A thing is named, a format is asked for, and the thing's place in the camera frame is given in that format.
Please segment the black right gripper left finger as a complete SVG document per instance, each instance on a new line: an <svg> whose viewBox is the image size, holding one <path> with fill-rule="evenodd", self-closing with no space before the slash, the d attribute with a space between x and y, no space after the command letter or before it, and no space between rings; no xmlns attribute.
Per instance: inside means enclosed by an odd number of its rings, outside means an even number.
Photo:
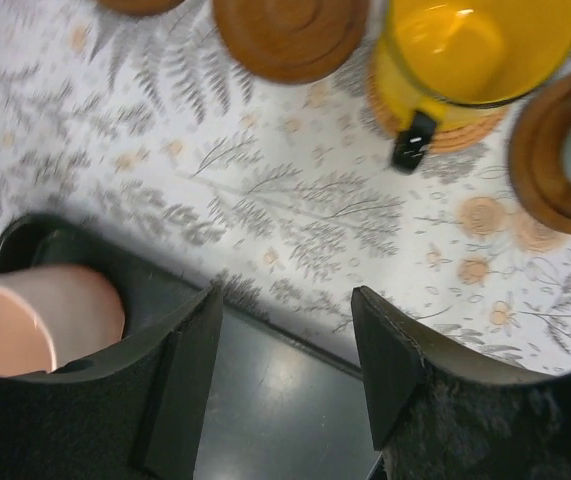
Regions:
<svg viewBox="0 0 571 480"><path fill-rule="evenodd" d="M52 373L0 378L0 479L190 479L222 324L198 293Z"/></svg>

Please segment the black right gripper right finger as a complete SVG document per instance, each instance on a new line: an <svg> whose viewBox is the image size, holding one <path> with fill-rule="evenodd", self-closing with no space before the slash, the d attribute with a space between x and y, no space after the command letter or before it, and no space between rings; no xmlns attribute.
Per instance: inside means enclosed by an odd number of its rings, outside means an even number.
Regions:
<svg viewBox="0 0 571 480"><path fill-rule="evenodd" d="M391 479L571 479L571 373L469 349L366 286L351 297L374 448Z"/></svg>

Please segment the light pink mug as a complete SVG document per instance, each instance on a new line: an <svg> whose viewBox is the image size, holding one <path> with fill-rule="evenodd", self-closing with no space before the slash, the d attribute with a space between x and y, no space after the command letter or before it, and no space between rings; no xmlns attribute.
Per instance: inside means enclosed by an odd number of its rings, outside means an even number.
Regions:
<svg viewBox="0 0 571 480"><path fill-rule="evenodd" d="M50 373L122 338L115 287L76 264L0 274L0 377Z"/></svg>

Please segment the brown wooden coaster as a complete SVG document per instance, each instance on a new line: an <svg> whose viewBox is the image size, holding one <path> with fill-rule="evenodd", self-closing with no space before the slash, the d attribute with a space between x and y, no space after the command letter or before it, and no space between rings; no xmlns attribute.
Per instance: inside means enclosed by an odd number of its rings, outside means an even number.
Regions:
<svg viewBox="0 0 571 480"><path fill-rule="evenodd" d="M303 84L337 70L361 42L370 3L360 0L219 0L214 20L230 55L250 73Z"/></svg>
<svg viewBox="0 0 571 480"><path fill-rule="evenodd" d="M183 0L97 0L102 7L130 16L152 16L166 13Z"/></svg>
<svg viewBox="0 0 571 480"><path fill-rule="evenodd" d="M523 209L566 234L571 234L571 182L561 153L570 129L571 74L540 89L522 109L507 159L510 182Z"/></svg>

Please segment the woven rattan coaster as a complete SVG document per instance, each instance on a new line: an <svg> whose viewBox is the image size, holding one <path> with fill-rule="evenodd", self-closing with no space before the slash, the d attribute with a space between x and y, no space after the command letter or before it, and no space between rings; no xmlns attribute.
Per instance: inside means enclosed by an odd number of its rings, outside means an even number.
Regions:
<svg viewBox="0 0 571 480"><path fill-rule="evenodd" d="M394 138L397 134L399 122L384 105L380 95L377 93L373 61L370 62L368 67L366 85L369 109L373 114L376 124L385 134ZM497 127L508 111L508 107L501 107L491 114L481 116L472 123L458 128L446 128L445 130L439 131L433 139L430 152L435 154L452 153L479 143Z"/></svg>

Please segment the yellow glass cup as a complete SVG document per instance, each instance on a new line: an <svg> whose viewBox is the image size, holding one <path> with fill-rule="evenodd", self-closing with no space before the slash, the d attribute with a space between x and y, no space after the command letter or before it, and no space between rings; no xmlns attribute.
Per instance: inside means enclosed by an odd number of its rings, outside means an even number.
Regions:
<svg viewBox="0 0 571 480"><path fill-rule="evenodd" d="M571 0L390 2L371 63L390 165L413 172L437 135L501 113L570 55Z"/></svg>

